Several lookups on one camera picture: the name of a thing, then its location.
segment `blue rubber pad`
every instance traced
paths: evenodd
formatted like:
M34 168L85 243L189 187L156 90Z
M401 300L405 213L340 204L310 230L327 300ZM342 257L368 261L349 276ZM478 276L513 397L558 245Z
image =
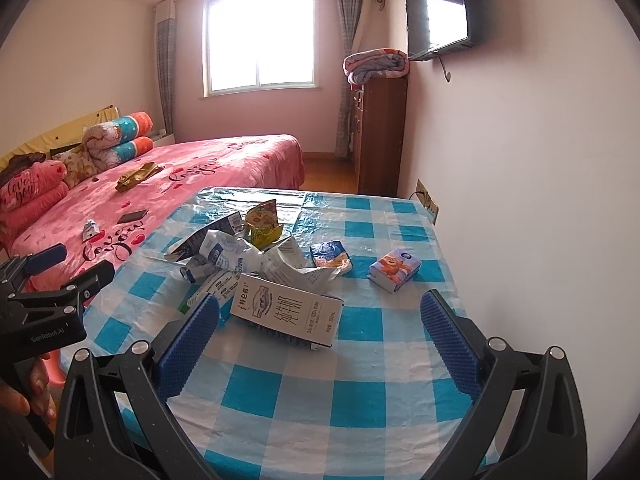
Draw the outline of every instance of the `blue rubber pad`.
M482 392L481 362L460 332L455 313L429 291L420 300L420 318L440 353L456 388L476 400Z
M63 244L55 244L39 253L29 256L24 266L24 272L28 276L35 276L54 265L64 262L66 259L66 247Z
M218 300L207 294L158 361L154 378L160 401L180 395L219 319Z

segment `finger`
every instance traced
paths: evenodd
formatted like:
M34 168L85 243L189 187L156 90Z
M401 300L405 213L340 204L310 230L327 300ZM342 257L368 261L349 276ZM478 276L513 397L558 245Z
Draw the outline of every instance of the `finger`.
M31 411L29 401L4 383L0 383L0 406L23 416Z
M31 409L37 415L44 415L49 407L49 374L42 359L37 358L31 369Z
M44 361L40 358L36 358L31 369L31 389L36 397L44 395L44 389L49 384L49 373L47 367L44 365Z
M47 408L47 418L49 422L56 420L58 414L56 413L56 403L53 402L53 397L49 396L49 407Z

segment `electrical outlet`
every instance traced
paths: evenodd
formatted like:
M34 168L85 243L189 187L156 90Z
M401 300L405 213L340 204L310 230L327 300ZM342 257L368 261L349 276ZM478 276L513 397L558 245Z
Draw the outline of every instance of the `electrical outlet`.
M420 203L431 214L433 214L433 220L431 221L431 223L433 225L436 225L436 220L438 218L438 211L440 210L440 208L433 201L433 198L431 198L431 195L429 195L427 188L424 187L424 184L420 181L420 179L418 179L418 182L416 182L415 184L415 195L418 197L418 200L420 201Z

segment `blue checkered tablecloth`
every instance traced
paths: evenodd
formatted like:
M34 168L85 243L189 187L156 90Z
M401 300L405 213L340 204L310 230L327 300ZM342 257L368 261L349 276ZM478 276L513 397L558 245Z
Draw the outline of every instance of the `blue checkered tablecloth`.
M262 189L203 189L181 205L120 267L84 316L80 347L116 353L151 340L196 290L167 247L224 214L276 198L300 246L341 240L353 270L328 294L344 300L334 346L290 346L231 317L216 330L182 394L168 402L206 460L225 479L417 480L470 405L422 327L421 295L437 288L461 305L425 209L409 200ZM422 261L390 294L367 269L393 248ZM135 418L123 404L134 434Z

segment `crumpled packaging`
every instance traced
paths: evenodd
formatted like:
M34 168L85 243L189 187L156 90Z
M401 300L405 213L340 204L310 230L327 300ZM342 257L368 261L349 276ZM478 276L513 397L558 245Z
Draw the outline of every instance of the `crumpled packaging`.
M249 209L244 216L249 227L249 241L262 250L282 236L283 224L278 222L275 200L267 200Z

